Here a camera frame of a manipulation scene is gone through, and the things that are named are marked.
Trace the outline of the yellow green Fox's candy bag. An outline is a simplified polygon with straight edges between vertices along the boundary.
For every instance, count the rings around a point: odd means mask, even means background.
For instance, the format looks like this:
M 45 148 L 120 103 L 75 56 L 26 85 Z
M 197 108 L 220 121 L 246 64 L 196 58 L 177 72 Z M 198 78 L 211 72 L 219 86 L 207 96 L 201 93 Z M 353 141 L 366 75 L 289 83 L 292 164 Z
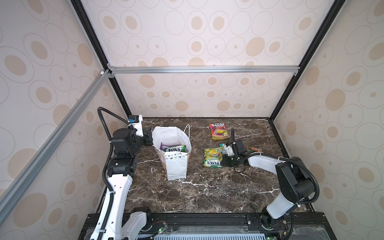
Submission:
M 204 166 L 210 168 L 221 168 L 224 148 L 204 149 Z

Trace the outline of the white paper bag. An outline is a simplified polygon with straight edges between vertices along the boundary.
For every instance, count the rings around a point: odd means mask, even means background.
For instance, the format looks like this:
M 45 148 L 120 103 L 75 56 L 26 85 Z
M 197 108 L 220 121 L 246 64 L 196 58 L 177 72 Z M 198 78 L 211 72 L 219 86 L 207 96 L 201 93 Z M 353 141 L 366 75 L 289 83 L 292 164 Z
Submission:
M 159 155 L 169 181 L 187 177 L 188 161 L 192 151 L 190 129 L 190 125 L 186 125 L 184 130 L 178 127 L 155 127 L 153 131 L 153 146 Z M 170 147 L 186 145 L 187 150 L 185 153 L 163 152 L 160 149 L 161 143 Z

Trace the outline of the purple Fox's candy bag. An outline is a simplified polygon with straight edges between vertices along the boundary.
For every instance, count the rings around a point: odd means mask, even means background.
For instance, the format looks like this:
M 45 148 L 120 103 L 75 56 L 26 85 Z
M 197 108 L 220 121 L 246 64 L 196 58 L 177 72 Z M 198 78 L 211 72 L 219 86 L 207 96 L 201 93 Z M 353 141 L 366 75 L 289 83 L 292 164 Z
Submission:
M 167 146 L 167 145 L 164 145 L 163 143 L 161 143 L 161 146 L 160 146 L 160 149 L 165 152 L 170 146 Z

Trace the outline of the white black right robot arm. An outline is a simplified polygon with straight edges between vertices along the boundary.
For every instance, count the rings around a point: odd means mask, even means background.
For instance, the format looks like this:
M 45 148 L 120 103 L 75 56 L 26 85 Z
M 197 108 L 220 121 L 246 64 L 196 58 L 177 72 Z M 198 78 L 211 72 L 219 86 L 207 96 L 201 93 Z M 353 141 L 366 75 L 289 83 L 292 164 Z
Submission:
M 320 186 L 314 174 L 298 157 L 275 157 L 256 149 L 246 148 L 242 141 L 221 144 L 224 148 L 222 165 L 236 168 L 240 165 L 259 168 L 277 176 L 280 193 L 260 215 L 265 228 L 301 205 L 312 204 L 319 198 Z

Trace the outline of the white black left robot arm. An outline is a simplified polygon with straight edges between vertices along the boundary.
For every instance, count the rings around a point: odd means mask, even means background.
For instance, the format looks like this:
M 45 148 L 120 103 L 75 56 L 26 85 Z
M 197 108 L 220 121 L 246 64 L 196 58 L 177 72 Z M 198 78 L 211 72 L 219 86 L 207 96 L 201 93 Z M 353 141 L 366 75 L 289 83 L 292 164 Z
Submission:
M 142 136 L 138 136 L 137 131 L 123 128 L 116 130 L 113 135 L 107 132 L 110 152 L 102 173 L 107 192 L 91 240 L 135 240 L 142 229 L 151 228 L 151 211 L 148 207 L 136 209 L 123 224 L 138 154 L 144 146 L 153 145 L 152 129 L 144 129 Z

